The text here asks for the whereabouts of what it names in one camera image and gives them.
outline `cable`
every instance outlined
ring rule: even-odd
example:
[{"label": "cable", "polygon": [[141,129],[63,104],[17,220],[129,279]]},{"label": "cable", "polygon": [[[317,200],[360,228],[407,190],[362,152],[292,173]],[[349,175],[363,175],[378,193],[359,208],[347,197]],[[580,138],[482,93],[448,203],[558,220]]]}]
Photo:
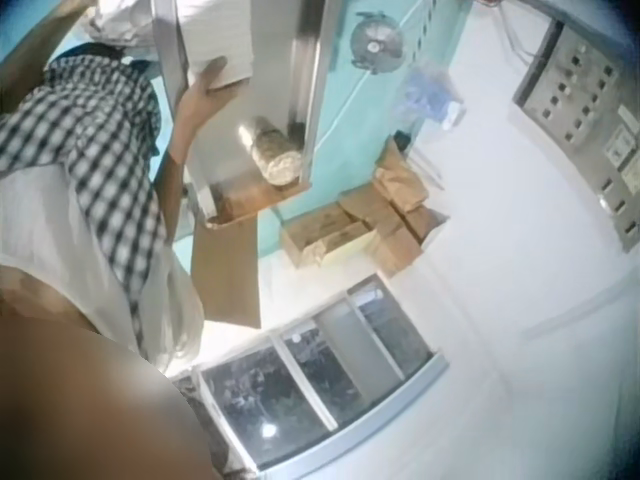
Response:
[{"label": "cable", "polygon": [[500,17],[502,18],[504,30],[505,30],[505,33],[507,34],[507,41],[509,42],[509,47],[511,47],[511,50],[518,57],[518,59],[522,63],[524,63],[527,67],[531,66],[531,64],[535,60],[543,61],[543,62],[546,61],[546,59],[544,59],[540,55],[531,53],[522,46],[522,42],[520,41],[518,34],[515,32],[515,30],[511,25],[511,22],[507,18],[507,14],[504,11],[504,7],[502,6],[502,1],[496,4],[495,7],[497,7],[498,11],[500,12]]},{"label": "cable", "polygon": [[[411,7],[411,9],[407,12],[407,14],[404,16],[404,18],[400,21],[399,27],[400,28],[404,28],[406,26],[406,23],[409,21],[409,19],[415,13],[415,11],[418,8],[420,8],[420,6],[423,5],[423,4],[425,4],[425,0],[418,0],[413,5],[413,7]],[[357,95],[358,91],[360,90],[360,88],[362,88],[362,85],[367,80],[367,78],[369,78],[370,75],[371,75],[371,72],[369,72],[369,71],[366,71],[366,72],[364,72],[362,74],[362,77],[360,77],[360,80],[358,80],[358,83],[356,83],[356,85],[353,88],[352,92],[349,94],[349,97],[344,102],[344,105],[342,106],[342,108],[340,108],[340,111],[338,112],[336,117],[333,119],[333,122],[331,122],[331,126],[329,127],[327,132],[322,136],[322,138],[320,140],[318,140],[318,142],[316,143],[316,147],[314,149],[314,152],[317,152],[318,150],[320,150],[322,145],[324,145],[324,143],[327,141],[327,139],[331,136],[331,134],[334,132],[334,130],[338,127],[338,124],[340,123],[340,120],[342,120],[342,117],[344,116],[344,114],[346,113],[347,109],[351,105],[351,102],[353,102],[353,99]]]}]

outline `teal wall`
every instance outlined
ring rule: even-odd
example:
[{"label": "teal wall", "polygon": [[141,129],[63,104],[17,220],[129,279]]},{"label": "teal wall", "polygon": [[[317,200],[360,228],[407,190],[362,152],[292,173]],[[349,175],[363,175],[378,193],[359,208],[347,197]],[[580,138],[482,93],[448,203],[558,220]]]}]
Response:
[{"label": "teal wall", "polygon": [[[400,126],[394,118],[394,104],[398,89],[413,64],[414,53],[418,62],[429,60],[447,65],[455,52],[471,4],[472,0],[345,0],[344,27],[336,38],[318,139],[324,137],[341,112],[342,117],[316,150],[311,190],[279,207],[285,220],[331,203],[341,192],[370,180],[386,138]],[[362,20],[357,14],[363,11],[382,11],[398,22],[406,20],[402,30],[407,62],[394,73],[370,75],[362,83],[365,72],[351,65],[350,37]],[[271,211],[263,212],[259,218],[261,256],[279,248],[279,231],[276,215]]]}]

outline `checkered shirt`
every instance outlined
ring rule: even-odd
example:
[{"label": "checkered shirt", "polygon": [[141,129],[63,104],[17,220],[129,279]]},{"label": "checkered shirt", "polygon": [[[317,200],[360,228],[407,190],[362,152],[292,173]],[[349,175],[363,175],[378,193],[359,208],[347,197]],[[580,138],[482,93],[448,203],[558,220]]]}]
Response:
[{"label": "checkered shirt", "polygon": [[88,55],[55,60],[18,111],[0,116],[0,178],[29,167],[64,166],[129,300],[145,358],[139,298],[166,238],[149,180],[160,121],[148,80],[118,61]]}]

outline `white wall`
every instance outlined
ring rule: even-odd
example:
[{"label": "white wall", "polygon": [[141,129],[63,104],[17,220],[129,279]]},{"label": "white wall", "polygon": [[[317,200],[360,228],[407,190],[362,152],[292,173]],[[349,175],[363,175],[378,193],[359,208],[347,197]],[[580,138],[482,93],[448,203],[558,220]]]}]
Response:
[{"label": "white wall", "polygon": [[[549,19],[507,2],[525,47]],[[526,67],[497,11],[475,5],[451,67],[468,114],[420,150],[452,219],[390,282],[449,370],[392,424],[311,475],[324,478],[604,478],[638,425],[637,253],[624,255],[561,151],[511,98]],[[374,271],[365,257],[296,271],[261,261],[266,326]],[[209,326],[201,358],[255,332]]]}]

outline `glass window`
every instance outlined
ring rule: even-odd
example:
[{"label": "glass window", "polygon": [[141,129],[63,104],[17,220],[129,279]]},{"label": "glass window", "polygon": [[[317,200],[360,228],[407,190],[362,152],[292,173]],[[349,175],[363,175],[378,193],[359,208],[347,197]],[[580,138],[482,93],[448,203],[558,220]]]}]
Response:
[{"label": "glass window", "polygon": [[349,424],[367,410],[369,402],[314,322],[289,331],[284,342],[338,425]]},{"label": "glass window", "polygon": [[200,391],[191,376],[185,376],[173,383],[192,408],[202,430],[207,436],[211,464],[218,472],[224,472],[229,460],[229,445],[214,423],[202,400]]},{"label": "glass window", "polygon": [[270,345],[202,375],[260,469],[304,451],[328,434]]},{"label": "glass window", "polygon": [[349,293],[406,377],[431,359],[433,353],[420,332],[377,279]]},{"label": "glass window", "polygon": [[348,301],[331,305],[314,320],[367,403],[386,398],[402,383],[384,350]]}]

